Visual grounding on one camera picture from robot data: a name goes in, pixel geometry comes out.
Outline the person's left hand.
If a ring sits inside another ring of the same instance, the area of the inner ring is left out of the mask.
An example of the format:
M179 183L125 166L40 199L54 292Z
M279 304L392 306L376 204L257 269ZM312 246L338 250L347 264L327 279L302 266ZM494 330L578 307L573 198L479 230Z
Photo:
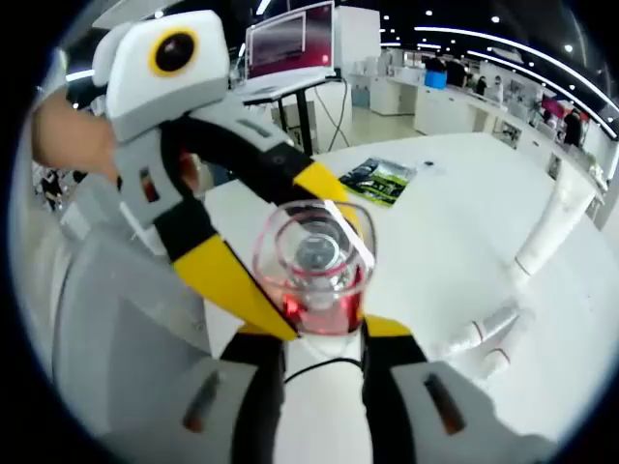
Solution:
M32 116L34 161L53 168L98 174L116 184L116 138L103 118L78 111L64 87L45 97Z

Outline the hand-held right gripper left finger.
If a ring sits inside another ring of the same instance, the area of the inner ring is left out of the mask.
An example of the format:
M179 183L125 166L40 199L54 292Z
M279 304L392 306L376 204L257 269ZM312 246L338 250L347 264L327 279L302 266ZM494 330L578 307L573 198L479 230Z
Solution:
M284 401L282 340L241 326L137 424L104 435L121 463L270 463Z

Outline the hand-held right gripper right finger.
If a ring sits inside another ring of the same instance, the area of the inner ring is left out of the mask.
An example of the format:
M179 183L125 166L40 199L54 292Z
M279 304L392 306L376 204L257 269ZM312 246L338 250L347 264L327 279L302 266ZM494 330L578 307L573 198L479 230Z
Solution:
M407 327L367 316L361 334L374 462L550 462L549 440L510 430L482 390L445 362L429 362Z

